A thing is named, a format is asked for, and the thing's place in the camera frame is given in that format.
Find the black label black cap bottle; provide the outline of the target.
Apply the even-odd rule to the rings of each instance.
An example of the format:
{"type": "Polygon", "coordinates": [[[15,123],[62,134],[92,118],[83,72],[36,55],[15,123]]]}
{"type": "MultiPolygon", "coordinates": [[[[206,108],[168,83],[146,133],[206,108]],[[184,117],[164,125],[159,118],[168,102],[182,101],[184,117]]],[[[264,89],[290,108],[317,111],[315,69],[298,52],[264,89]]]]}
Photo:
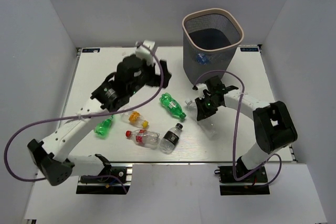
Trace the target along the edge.
{"type": "Polygon", "coordinates": [[[175,127],[170,128],[160,141],[160,151],[170,154],[174,151],[179,142],[183,125],[177,123],[175,127]]]}

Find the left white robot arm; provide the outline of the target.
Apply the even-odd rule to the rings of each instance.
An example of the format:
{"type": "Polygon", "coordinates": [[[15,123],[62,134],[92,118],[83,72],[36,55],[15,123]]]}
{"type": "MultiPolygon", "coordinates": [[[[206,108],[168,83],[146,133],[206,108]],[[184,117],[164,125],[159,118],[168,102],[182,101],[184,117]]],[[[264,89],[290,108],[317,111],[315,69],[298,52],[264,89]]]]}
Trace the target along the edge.
{"type": "Polygon", "coordinates": [[[58,130],[41,141],[31,140],[27,147],[34,163],[52,186],[63,183],[70,176],[96,178],[104,182],[110,178],[111,165],[101,154],[75,156],[71,151],[98,123],[117,112],[144,86],[166,88],[171,74],[166,61],[160,60],[161,74],[155,65],[130,55],[118,64],[91,94],[79,115],[67,120],[58,130]]]}

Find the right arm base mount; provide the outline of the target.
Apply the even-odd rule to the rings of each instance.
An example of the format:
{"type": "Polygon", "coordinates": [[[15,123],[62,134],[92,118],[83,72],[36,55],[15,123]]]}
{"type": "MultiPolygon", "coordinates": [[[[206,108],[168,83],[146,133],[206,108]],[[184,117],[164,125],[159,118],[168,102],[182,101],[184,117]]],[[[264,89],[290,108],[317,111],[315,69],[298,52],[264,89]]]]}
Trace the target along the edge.
{"type": "Polygon", "coordinates": [[[231,166],[219,166],[214,170],[214,175],[219,178],[219,188],[221,196],[252,196],[269,195],[269,186],[266,169],[260,168],[252,175],[243,180],[237,181],[233,177],[231,166]]]}

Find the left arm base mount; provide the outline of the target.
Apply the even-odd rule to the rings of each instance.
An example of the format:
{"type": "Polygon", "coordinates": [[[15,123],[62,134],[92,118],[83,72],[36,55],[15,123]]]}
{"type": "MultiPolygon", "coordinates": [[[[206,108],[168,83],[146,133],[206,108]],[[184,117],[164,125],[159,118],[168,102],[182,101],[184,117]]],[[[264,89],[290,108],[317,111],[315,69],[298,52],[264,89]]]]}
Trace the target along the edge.
{"type": "Polygon", "coordinates": [[[125,195],[129,191],[132,165],[115,164],[101,154],[94,155],[91,164],[98,172],[80,176],[77,183],[78,195],[125,195]]]}

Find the red label red cap bottle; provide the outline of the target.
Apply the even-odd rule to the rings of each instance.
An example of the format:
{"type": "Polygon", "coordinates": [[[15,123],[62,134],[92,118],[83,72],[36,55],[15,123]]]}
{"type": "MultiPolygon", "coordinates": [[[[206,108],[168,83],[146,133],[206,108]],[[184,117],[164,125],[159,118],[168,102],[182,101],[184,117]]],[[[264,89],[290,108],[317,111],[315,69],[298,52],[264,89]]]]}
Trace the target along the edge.
{"type": "Polygon", "coordinates": [[[148,130],[128,130],[125,132],[125,136],[136,145],[150,149],[156,149],[160,142],[160,134],[148,130]]]}

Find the clear unlabeled plastic bottle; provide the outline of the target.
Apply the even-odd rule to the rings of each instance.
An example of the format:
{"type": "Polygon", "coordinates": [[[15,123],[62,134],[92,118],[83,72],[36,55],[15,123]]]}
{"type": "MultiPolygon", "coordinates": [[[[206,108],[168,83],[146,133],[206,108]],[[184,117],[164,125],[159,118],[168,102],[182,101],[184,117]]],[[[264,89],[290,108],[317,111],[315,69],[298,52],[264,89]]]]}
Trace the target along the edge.
{"type": "Polygon", "coordinates": [[[205,135],[210,140],[215,140],[218,137],[218,131],[213,121],[210,118],[203,119],[201,121],[197,121],[197,106],[194,100],[186,99],[185,100],[185,108],[193,121],[197,123],[197,125],[202,129],[205,135]]]}

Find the orange label yellow cap bottle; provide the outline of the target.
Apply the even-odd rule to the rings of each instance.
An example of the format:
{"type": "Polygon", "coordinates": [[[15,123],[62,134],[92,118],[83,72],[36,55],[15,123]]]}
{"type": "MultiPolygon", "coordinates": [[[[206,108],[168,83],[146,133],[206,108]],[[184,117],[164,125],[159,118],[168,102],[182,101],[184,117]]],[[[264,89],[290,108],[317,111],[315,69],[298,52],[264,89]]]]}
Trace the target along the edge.
{"type": "Polygon", "coordinates": [[[140,129],[147,129],[149,122],[137,111],[128,111],[122,114],[121,120],[140,129]]]}

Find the green bottle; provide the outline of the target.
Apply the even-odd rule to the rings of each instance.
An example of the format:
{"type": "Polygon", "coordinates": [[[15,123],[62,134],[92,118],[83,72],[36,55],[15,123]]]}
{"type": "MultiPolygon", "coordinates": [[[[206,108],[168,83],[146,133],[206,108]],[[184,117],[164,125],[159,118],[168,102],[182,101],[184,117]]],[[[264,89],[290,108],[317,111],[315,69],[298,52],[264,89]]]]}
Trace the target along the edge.
{"type": "Polygon", "coordinates": [[[112,124],[113,124],[113,115],[96,126],[96,128],[94,129],[95,135],[99,138],[106,138],[110,133],[112,124]]]}
{"type": "Polygon", "coordinates": [[[159,101],[171,116],[180,120],[185,120],[186,114],[183,112],[182,107],[169,93],[162,94],[159,101]]]}

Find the blue label plastic bottle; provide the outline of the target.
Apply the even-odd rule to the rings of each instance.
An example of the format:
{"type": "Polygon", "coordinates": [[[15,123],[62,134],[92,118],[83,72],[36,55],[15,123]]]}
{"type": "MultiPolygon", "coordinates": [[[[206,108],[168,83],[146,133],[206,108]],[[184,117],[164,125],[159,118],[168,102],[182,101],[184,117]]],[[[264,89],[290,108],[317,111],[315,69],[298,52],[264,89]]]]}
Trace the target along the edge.
{"type": "Polygon", "coordinates": [[[211,63],[209,55],[204,53],[197,53],[196,62],[199,63],[200,65],[208,65],[211,63]]]}

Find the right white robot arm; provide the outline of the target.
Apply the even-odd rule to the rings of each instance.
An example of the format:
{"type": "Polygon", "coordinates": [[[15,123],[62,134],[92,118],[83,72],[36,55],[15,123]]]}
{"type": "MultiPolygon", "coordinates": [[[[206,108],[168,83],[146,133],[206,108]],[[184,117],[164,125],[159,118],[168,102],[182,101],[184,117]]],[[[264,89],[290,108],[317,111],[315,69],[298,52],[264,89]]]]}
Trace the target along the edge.
{"type": "Polygon", "coordinates": [[[247,95],[243,88],[225,86],[218,76],[194,85],[193,89],[198,92],[195,99],[197,121],[210,118],[223,106],[236,111],[234,138],[238,134],[241,114],[254,123],[255,144],[241,157],[233,157],[233,177],[236,181],[250,181],[259,167],[298,138],[289,111],[281,101],[270,103],[258,100],[247,95]]]}

